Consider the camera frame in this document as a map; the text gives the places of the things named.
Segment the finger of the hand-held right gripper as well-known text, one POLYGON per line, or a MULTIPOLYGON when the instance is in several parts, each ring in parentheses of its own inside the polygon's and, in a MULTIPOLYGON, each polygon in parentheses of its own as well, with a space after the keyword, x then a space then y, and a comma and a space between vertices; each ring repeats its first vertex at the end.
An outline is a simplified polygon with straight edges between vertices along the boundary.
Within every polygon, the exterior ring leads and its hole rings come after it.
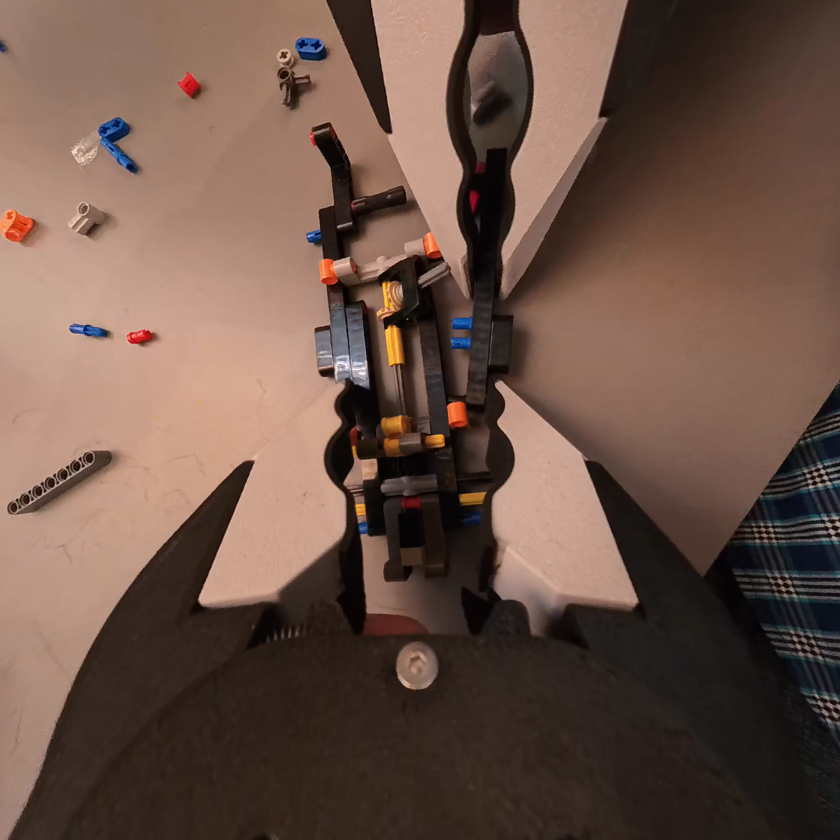
POLYGON ((391 146, 443 258, 469 295, 457 219, 463 166, 449 134, 448 75, 465 27, 463 1, 373 1, 391 146))
POLYGON ((626 1, 519 4, 532 105, 511 166, 515 208, 501 250, 501 298, 532 263, 606 124, 602 101, 626 8, 626 1))

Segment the long grey lego beam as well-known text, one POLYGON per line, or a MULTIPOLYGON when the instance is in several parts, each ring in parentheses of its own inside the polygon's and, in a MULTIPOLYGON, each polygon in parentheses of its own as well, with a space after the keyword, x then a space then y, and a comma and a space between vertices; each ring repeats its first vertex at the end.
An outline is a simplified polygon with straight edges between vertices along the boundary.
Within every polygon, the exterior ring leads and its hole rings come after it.
POLYGON ((7 513, 10 516, 18 516, 38 511, 83 480, 95 475, 111 461, 110 451, 89 450, 12 499, 7 504, 7 513))

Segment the black lego chassis assembly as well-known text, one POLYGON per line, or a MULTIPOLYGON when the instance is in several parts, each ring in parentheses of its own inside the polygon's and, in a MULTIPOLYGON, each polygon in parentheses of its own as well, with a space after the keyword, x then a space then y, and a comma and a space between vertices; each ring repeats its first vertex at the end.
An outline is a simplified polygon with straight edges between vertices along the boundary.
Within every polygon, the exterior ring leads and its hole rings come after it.
POLYGON ((481 522, 473 511, 481 493, 459 488, 452 433, 483 411, 492 375, 511 362, 513 317, 497 312, 499 282, 490 258, 501 237, 493 209, 482 214, 477 234, 476 279, 471 315, 453 318, 452 350, 469 352, 465 395, 447 394, 433 284, 449 274, 432 233, 404 246, 403 255, 362 264, 345 254, 344 240, 361 217, 406 204, 403 186, 374 194, 354 193, 352 166, 331 122, 310 131, 310 141, 330 169, 332 205, 319 210, 319 229, 308 241, 322 249, 319 278, 327 293, 329 323, 315 329, 318 372, 351 383, 352 455, 362 469, 364 509, 359 531, 385 537, 388 582, 407 581, 414 569, 427 578, 448 574, 448 534, 481 522), (396 412, 381 410, 376 391, 373 342, 363 300, 348 289, 377 283, 384 306, 377 318, 393 372, 396 412))

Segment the long blue lego pin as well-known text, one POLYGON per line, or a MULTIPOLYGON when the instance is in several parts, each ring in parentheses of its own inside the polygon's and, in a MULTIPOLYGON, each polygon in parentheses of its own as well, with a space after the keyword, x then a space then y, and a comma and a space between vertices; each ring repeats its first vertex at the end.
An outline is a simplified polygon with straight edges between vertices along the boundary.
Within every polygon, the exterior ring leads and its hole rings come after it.
POLYGON ((101 137, 100 145, 125 171, 133 175, 139 173, 139 166, 115 142, 101 137))

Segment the person's plaid shirt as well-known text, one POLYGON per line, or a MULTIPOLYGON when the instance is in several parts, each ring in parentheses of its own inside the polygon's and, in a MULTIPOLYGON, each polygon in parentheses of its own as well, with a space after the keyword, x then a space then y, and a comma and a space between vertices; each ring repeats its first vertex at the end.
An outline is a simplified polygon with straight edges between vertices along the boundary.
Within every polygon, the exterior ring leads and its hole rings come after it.
POLYGON ((838 741, 838 385, 720 558, 806 702, 838 741))

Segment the person's dark trousers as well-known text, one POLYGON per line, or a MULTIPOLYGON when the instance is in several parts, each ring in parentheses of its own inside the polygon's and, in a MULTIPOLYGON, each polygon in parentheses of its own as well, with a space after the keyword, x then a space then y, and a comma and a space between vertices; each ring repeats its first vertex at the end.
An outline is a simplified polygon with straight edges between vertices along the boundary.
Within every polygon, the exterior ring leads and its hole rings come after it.
POLYGON ((821 813, 828 819, 828 836, 839 838, 837 742, 824 721, 807 703, 785 660, 777 655, 751 605, 741 593, 731 564, 723 554, 716 558, 705 577, 726 606, 732 621, 747 639, 751 656, 780 695, 785 725, 796 744, 800 764, 808 779, 814 783, 821 813))

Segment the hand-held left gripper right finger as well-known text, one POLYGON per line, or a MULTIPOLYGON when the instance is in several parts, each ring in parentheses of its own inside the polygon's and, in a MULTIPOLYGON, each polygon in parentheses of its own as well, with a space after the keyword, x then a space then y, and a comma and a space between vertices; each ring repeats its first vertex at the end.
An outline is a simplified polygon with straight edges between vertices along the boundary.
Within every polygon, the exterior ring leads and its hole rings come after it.
POLYGON ((508 385, 497 392, 513 467, 491 502, 500 550, 493 590, 529 614, 569 606, 631 612, 637 594, 585 457, 508 385))

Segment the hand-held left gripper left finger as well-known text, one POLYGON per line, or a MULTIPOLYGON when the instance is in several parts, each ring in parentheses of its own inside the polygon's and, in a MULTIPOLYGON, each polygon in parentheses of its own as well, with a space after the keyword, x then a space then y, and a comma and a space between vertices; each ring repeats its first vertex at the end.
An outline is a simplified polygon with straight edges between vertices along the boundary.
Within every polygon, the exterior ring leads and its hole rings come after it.
POLYGON ((329 477, 325 452, 340 430, 344 385, 285 422, 253 458, 198 601, 206 608, 269 603, 286 625, 312 603, 341 593, 338 544, 347 497, 329 477))

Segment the light grey lego connector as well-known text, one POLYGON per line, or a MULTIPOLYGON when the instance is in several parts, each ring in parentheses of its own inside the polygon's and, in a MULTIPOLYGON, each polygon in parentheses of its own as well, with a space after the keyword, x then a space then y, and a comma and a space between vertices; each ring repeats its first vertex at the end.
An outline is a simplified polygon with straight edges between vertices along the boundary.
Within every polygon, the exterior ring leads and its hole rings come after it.
POLYGON ((71 232, 81 237, 91 236, 95 230, 106 223, 109 215, 97 206, 81 201, 76 206, 67 226, 71 232))

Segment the dark grey lego connector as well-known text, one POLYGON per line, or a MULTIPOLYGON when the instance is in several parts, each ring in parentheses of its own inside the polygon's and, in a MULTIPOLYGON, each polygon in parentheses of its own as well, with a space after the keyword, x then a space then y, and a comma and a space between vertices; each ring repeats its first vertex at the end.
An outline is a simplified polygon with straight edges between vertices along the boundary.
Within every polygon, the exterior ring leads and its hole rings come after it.
POLYGON ((301 90, 312 83, 310 76, 298 76, 293 69, 285 66, 278 69, 276 76, 284 106, 288 110, 295 109, 298 106, 301 90))

